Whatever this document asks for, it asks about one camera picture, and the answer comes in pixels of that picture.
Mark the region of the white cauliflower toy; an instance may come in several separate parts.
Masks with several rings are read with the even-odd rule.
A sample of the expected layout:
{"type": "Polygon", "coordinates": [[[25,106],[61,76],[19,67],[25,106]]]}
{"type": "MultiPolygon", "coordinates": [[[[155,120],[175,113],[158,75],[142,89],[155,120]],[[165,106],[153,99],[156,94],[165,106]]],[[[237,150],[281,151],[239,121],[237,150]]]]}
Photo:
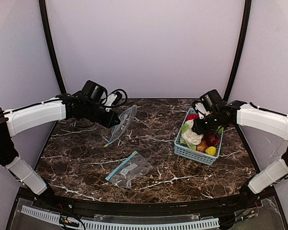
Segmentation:
{"type": "Polygon", "coordinates": [[[196,150],[197,146],[201,143],[204,135],[192,131],[193,120],[186,121],[181,127],[180,144],[192,150],[196,150]]]}

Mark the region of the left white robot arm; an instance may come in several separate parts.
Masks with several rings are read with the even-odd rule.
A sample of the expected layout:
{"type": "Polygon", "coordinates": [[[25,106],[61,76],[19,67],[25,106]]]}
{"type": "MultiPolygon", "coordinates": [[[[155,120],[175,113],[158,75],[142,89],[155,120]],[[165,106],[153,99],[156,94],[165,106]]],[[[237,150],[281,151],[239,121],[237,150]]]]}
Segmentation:
{"type": "Polygon", "coordinates": [[[47,182],[18,152],[14,139],[36,134],[43,126],[67,119],[88,120],[105,128],[120,123],[115,108],[126,104],[128,95],[123,89],[108,92],[91,80],[74,94],[63,93],[48,100],[19,108],[0,108],[0,166],[8,170],[35,195],[51,191],[47,182]]]}

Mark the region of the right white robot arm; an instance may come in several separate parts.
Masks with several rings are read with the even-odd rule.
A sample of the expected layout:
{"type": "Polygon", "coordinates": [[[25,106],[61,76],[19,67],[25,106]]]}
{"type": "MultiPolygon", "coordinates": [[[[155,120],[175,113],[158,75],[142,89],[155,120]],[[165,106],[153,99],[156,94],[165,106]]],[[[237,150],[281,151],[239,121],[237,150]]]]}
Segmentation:
{"type": "Polygon", "coordinates": [[[257,195],[265,188],[288,178],[288,114],[239,100],[227,102],[217,90],[194,99],[192,107],[200,114],[192,127],[196,134],[207,134],[219,127],[234,125],[254,129],[257,134],[286,143],[281,148],[284,153],[274,157],[265,169],[250,179],[243,189],[244,193],[257,195]]]}

